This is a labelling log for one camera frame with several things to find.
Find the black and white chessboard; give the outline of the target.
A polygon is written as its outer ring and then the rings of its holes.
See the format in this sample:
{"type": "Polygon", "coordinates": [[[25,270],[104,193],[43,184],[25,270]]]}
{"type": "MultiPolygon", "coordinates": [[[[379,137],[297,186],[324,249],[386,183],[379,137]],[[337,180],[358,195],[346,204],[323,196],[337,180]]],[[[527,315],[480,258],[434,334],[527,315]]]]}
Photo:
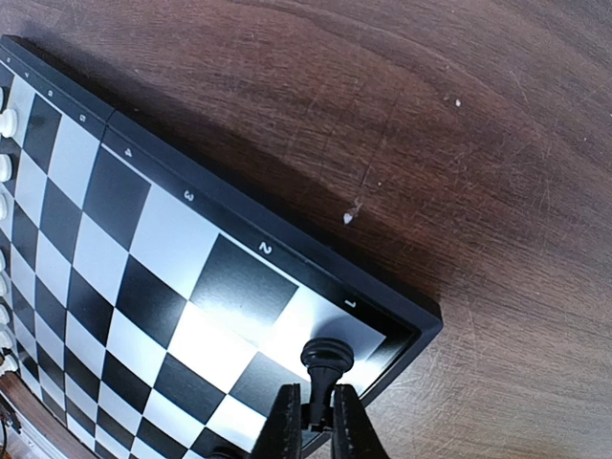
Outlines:
{"type": "Polygon", "coordinates": [[[1,39],[1,328],[14,374],[101,458],[249,458],[315,338],[375,399],[443,326],[436,302],[354,264],[1,39]]]}

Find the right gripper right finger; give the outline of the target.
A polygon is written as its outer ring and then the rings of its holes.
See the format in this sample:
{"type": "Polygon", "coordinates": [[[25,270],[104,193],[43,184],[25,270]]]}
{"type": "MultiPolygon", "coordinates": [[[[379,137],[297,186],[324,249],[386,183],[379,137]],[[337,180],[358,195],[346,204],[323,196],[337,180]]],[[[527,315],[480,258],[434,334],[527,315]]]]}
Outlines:
{"type": "Polygon", "coordinates": [[[334,393],[331,457],[387,458],[369,417],[350,384],[338,384],[334,393]]]}

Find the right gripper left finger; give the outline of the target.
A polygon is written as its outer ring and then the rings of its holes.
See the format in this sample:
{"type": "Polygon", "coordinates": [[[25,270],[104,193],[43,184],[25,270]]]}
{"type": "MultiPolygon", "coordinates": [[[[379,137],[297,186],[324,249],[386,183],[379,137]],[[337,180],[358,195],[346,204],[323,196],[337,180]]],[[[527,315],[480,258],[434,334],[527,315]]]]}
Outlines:
{"type": "Polygon", "coordinates": [[[299,459],[301,442],[300,385],[283,384],[251,451],[251,459],[299,459]]]}

